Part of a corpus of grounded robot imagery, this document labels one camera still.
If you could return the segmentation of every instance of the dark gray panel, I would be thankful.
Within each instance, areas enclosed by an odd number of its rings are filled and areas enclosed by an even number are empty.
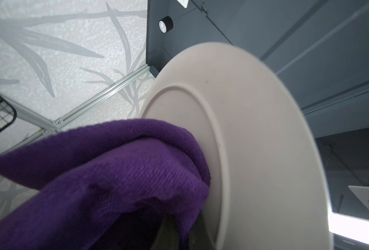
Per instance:
[[[150,73],[152,74],[153,77],[157,77],[159,74],[159,71],[154,66],[151,66]]]
[[[330,0],[264,63],[274,72],[278,71],[366,3],[365,0]]]
[[[179,3],[171,3],[169,16],[178,16]],[[195,6],[189,2],[188,9]],[[173,57],[195,44],[205,42],[227,43],[226,38],[209,22],[199,10],[194,10],[174,20],[173,29],[164,36],[163,48]]]
[[[324,144],[332,145],[333,151],[342,159],[349,169],[369,170],[369,128],[322,137],[319,138],[319,141]],[[330,148],[328,146],[325,146],[324,148],[327,150],[327,152],[325,152],[326,162]],[[332,162],[332,159],[335,158],[336,157],[331,158],[327,170],[347,170],[341,162]],[[363,179],[362,176],[360,177],[360,180],[363,183],[367,181],[366,179]]]
[[[234,45],[261,57],[316,1],[245,1],[225,35]]]
[[[161,65],[160,48],[164,37],[158,27],[158,22],[162,17],[167,15],[167,10],[171,1],[172,0],[148,1],[146,48],[146,63],[148,65],[154,65],[155,67]]]
[[[160,60],[158,65],[156,65],[156,68],[159,72],[161,72],[162,68],[165,67],[165,65],[172,59],[172,56],[168,54],[168,52],[161,47],[160,48]]]
[[[226,34],[237,14],[241,8],[243,8],[243,3],[247,1],[248,0],[194,0],[197,6],[200,6],[202,2],[205,3],[208,17],[224,34]]]
[[[344,81],[342,81],[342,83],[344,83],[344,86],[347,85],[347,83],[349,82],[356,82],[356,83],[360,83],[354,87],[349,87],[346,90],[343,90],[341,92],[337,92],[334,95],[325,97],[323,99],[320,99],[317,102],[311,103],[310,105],[307,106],[302,106],[302,112],[304,114],[310,113],[314,110],[323,108],[323,107],[327,107],[330,106],[334,103],[338,103],[344,100],[347,100],[349,98],[353,98],[355,96],[358,96],[360,94],[369,92],[369,80],[368,81],[364,81],[364,78],[366,78],[366,75],[369,74],[369,71],[364,71],[361,72],[360,74],[354,74],[351,75],[349,77],[347,77]],[[327,92],[331,93],[332,89],[331,88],[338,88],[337,84],[334,84],[330,87],[328,87],[325,90],[322,91],[317,91],[316,93],[313,93],[317,96],[325,96]],[[309,100],[305,100],[305,102],[311,102],[311,100],[313,100],[314,98],[310,98]]]
[[[315,138],[369,128],[369,93],[305,116]]]
[[[265,61],[279,70],[367,1],[331,1]],[[279,74],[301,107],[369,81],[369,11]]]

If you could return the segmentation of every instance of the white light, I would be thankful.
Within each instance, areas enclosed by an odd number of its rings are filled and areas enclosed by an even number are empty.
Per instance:
[[[160,29],[163,33],[166,33],[166,25],[164,22],[160,21]]]
[[[369,244],[369,220],[329,213],[329,231],[362,243]]]

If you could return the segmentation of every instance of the purple cloth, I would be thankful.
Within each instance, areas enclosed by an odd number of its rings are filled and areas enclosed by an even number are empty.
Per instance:
[[[0,156],[0,174],[40,192],[0,221],[0,249],[147,249],[164,214],[182,241],[210,174],[191,133],[158,120],[82,127]]]

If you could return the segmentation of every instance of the white label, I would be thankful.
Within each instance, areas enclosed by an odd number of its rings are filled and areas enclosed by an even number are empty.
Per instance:
[[[188,0],[178,0],[178,2],[183,5],[183,7],[187,8]]]

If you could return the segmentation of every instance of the leaf pattern wallpaper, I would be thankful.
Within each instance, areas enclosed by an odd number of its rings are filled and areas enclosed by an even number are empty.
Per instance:
[[[51,120],[145,64],[147,0],[0,0],[0,93]],[[138,117],[144,73],[63,130]],[[20,119],[0,153],[40,130]],[[0,219],[37,193],[0,176]]]
[[[147,0],[0,0],[0,92],[55,120],[145,64]]]

